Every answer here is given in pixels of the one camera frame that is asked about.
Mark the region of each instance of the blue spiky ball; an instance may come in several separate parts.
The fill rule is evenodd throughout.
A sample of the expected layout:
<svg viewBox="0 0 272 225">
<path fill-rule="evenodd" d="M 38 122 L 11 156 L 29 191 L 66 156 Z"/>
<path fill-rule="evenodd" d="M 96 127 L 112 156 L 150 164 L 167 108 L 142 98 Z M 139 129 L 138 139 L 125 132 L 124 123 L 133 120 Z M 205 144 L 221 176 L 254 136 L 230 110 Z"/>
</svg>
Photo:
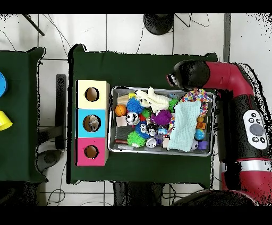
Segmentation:
<svg viewBox="0 0 272 225">
<path fill-rule="evenodd" d="M 140 105 L 140 101 L 137 100 L 135 97 L 132 97 L 127 101 L 126 108 L 129 112 L 137 114 L 142 113 L 144 110 L 144 107 Z"/>
</svg>

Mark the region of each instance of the pink box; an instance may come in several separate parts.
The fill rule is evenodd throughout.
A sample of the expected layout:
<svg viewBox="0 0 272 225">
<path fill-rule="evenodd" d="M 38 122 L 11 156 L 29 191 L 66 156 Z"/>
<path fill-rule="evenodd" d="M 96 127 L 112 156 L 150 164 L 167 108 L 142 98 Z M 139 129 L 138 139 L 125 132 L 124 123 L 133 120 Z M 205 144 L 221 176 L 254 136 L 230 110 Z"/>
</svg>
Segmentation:
<svg viewBox="0 0 272 225">
<path fill-rule="evenodd" d="M 104 166 L 108 159 L 107 138 L 105 137 L 80 137 L 78 138 L 78 147 L 75 147 L 75 152 L 78 154 L 76 166 Z M 97 148 L 98 154 L 93 158 L 88 158 L 85 155 L 86 147 L 93 145 Z"/>
</svg>

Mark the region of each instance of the yellow cone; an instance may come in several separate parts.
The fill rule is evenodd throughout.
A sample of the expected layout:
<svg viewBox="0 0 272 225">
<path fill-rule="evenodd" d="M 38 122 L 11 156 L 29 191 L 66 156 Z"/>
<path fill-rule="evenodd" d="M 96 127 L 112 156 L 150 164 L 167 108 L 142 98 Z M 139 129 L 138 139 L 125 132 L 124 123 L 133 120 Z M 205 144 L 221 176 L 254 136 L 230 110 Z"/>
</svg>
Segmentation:
<svg viewBox="0 0 272 225">
<path fill-rule="evenodd" d="M 0 111 L 0 131 L 8 129 L 12 126 L 10 119 L 4 114 L 3 111 Z"/>
</svg>

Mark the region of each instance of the green tablecloth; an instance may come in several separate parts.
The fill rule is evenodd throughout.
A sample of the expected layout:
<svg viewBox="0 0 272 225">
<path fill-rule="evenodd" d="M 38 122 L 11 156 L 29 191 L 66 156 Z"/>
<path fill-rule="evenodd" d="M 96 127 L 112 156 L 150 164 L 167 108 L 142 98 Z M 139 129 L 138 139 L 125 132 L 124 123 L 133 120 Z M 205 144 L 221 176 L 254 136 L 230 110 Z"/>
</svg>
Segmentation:
<svg viewBox="0 0 272 225">
<path fill-rule="evenodd" d="M 37 149 L 37 63 L 44 48 L 27 53 L 0 51 L 0 72 L 8 82 L 8 91 L 0 97 L 0 111 L 13 125 L 0 131 L 0 180 L 45 180 L 35 167 Z"/>
<path fill-rule="evenodd" d="M 116 180 L 154 181 L 157 183 L 199 183 L 210 187 L 211 156 L 110 152 L 104 167 L 76 167 L 75 139 L 75 81 L 105 80 L 110 86 L 133 86 L 170 89 L 165 79 L 174 65 L 182 60 L 216 61 L 216 54 L 190 55 L 132 55 L 113 52 L 88 53 L 82 45 L 69 52 L 69 121 L 67 181 Z"/>
</svg>

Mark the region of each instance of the yellow box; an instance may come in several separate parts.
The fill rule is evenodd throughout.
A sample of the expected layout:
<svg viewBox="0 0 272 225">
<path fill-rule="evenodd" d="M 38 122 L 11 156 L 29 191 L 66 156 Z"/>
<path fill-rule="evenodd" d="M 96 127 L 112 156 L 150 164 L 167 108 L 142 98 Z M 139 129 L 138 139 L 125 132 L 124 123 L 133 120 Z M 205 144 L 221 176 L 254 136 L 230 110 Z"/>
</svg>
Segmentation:
<svg viewBox="0 0 272 225">
<path fill-rule="evenodd" d="M 108 109 L 109 84 L 106 81 L 78 80 L 79 109 Z"/>
</svg>

